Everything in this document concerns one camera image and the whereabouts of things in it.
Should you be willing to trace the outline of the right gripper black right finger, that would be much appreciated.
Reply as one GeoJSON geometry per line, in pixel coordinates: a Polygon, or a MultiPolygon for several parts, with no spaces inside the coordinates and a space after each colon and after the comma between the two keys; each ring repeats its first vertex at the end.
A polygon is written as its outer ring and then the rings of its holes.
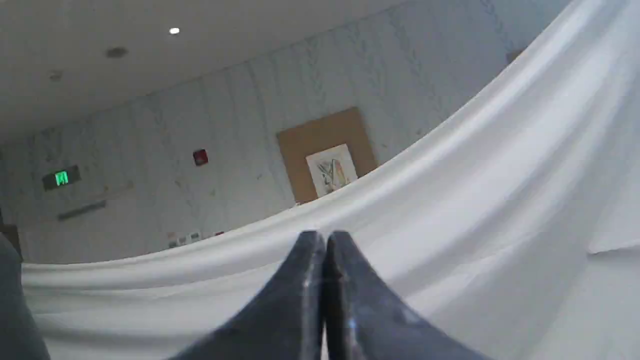
{"type": "Polygon", "coordinates": [[[330,360],[485,359],[408,306],[346,231],[327,240],[325,324],[330,360]]]}

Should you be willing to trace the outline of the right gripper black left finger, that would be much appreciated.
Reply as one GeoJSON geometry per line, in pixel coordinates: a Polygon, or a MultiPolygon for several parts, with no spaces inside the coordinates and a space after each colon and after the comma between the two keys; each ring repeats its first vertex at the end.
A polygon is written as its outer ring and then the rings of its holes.
{"type": "Polygon", "coordinates": [[[256,296],[176,360],[320,360],[326,244],[316,231],[294,246],[256,296]]]}

